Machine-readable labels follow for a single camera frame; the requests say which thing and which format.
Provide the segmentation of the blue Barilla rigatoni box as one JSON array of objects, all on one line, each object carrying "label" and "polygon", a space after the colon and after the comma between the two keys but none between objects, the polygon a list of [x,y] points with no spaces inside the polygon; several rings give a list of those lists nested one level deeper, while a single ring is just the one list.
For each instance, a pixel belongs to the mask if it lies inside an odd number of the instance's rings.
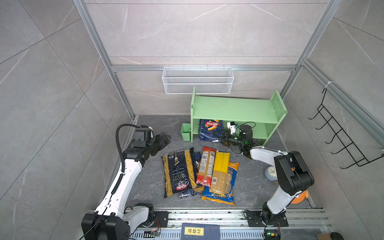
[{"label": "blue Barilla rigatoni box", "polygon": [[201,119],[199,125],[199,139],[205,142],[219,142],[223,130],[223,121]]}]

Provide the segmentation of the red spaghetti pack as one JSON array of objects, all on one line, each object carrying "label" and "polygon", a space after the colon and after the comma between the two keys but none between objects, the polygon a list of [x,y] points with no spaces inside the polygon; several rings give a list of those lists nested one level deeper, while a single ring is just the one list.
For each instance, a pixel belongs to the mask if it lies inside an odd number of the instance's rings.
[{"label": "red spaghetti pack", "polygon": [[210,187],[212,183],[212,175],[214,169],[216,150],[209,147],[204,147],[200,162],[199,172],[196,183]]}]

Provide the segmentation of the yellow spaghetti bag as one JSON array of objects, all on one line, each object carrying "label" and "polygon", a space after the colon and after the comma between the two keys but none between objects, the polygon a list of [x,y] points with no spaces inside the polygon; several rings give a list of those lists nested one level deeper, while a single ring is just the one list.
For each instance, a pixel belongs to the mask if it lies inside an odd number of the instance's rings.
[{"label": "yellow spaghetti bag", "polygon": [[216,151],[212,182],[210,186],[211,193],[214,193],[219,196],[225,195],[229,160],[230,153]]}]

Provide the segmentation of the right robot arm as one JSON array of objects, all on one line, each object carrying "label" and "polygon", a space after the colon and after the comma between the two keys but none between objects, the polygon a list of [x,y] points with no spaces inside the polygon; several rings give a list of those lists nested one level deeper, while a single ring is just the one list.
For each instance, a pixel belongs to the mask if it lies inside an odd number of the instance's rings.
[{"label": "right robot arm", "polygon": [[227,123],[227,130],[219,137],[226,147],[236,146],[243,156],[264,162],[275,168],[279,186],[274,195],[263,205],[261,219],[266,226],[273,226],[283,217],[294,198],[314,185],[315,179],[297,151],[282,152],[257,145],[253,128],[249,125]]}]

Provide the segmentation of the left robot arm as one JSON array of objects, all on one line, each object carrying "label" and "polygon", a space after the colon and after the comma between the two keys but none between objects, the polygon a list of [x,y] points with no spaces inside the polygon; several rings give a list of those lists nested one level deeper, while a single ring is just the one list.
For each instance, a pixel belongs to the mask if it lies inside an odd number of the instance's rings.
[{"label": "left robot arm", "polygon": [[81,239],[128,240],[138,227],[148,228],[155,222],[152,204],[138,203],[127,212],[126,203],[146,160],[165,148],[171,136],[166,133],[155,135],[153,129],[146,125],[133,125],[134,137],[123,151],[119,132],[125,126],[118,126],[115,133],[121,161],[119,171],[96,210],[83,217]]}]

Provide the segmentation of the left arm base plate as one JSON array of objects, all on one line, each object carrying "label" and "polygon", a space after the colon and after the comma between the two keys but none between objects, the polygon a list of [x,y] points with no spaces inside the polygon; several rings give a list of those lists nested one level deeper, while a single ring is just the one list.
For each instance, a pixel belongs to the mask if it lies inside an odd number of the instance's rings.
[{"label": "left arm base plate", "polygon": [[168,226],[170,212],[167,211],[155,211],[154,216],[147,222],[140,225],[143,228],[166,228]]}]

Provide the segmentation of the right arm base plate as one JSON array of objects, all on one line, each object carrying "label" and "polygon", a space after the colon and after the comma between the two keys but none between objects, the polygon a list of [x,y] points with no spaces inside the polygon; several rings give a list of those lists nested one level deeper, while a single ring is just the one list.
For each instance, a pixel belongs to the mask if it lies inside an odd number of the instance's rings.
[{"label": "right arm base plate", "polygon": [[273,215],[267,210],[243,212],[249,227],[288,227],[288,220],[285,212]]}]

